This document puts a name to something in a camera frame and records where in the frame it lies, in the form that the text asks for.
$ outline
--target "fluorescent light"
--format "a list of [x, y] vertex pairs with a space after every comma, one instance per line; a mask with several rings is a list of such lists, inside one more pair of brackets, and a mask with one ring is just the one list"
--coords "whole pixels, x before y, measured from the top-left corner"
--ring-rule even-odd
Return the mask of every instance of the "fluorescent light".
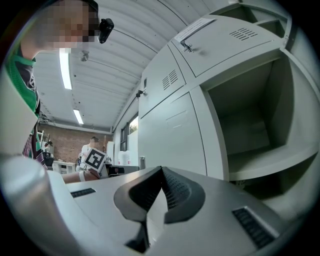
[[83, 125], [84, 122], [82, 122], [82, 118], [81, 118], [81, 115], [80, 115], [79, 110], [74, 109], [73, 112], [74, 112], [74, 114], [75, 114], [76, 119], [78, 120], [78, 123], [79, 123], [80, 125]]
[[69, 53], [60, 52], [60, 69], [64, 88], [72, 90], [69, 69]]

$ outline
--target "white sleeve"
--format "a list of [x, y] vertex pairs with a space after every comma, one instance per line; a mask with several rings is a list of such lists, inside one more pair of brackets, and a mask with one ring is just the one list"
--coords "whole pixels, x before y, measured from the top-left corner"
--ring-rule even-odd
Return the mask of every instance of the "white sleeve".
[[82, 146], [82, 149], [81, 149], [81, 153], [80, 153], [80, 156], [83, 157], [84, 156], [84, 153], [86, 152], [86, 145]]

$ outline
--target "door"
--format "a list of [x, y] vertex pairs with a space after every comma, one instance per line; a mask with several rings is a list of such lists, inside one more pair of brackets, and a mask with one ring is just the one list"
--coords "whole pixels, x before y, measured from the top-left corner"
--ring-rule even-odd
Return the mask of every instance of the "door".
[[142, 73], [139, 116], [150, 110], [186, 84], [180, 68], [168, 45], [153, 58]]
[[168, 99], [139, 120], [138, 154], [145, 167], [168, 166], [207, 175], [204, 146], [189, 93]]
[[264, 28], [240, 19], [218, 15], [204, 18], [216, 20], [186, 39], [192, 44], [193, 52], [184, 51], [177, 40], [172, 40], [196, 77], [237, 54], [279, 39]]

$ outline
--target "brick wall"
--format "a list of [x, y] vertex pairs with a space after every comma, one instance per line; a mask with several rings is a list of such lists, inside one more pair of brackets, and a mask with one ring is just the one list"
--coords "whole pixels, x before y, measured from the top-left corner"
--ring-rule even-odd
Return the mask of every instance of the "brick wall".
[[[100, 133], [79, 131], [59, 128], [51, 125], [38, 125], [38, 131], [46, 135], [50, 134], [50, 139], [54, 146], [54, 159], [61, 159], [66, 162], [75, 163], [83, 145], [89, 144], [89, 140], [96, 136], [99, 138], [98, 150], [102, 151], [105, 135]], [[109, 141], [113, 141], [111, 135], [106, 135], [106, 145]]]

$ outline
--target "corrugated ceiling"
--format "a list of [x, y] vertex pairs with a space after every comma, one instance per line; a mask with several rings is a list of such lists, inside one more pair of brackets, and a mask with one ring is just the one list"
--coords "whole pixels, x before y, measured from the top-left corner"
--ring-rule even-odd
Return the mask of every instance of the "corrugated ceiling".
[[38, 54], [34, 75], [49, 121], [109, 131], [153, 57], [187, 25], [227, 6], [227, 0], [96, 0], [99, 17], [115, 24], [106, 43], [89, 44], [89, 59], [71, 52], [72, 90], [63, 86], [58, 52]]

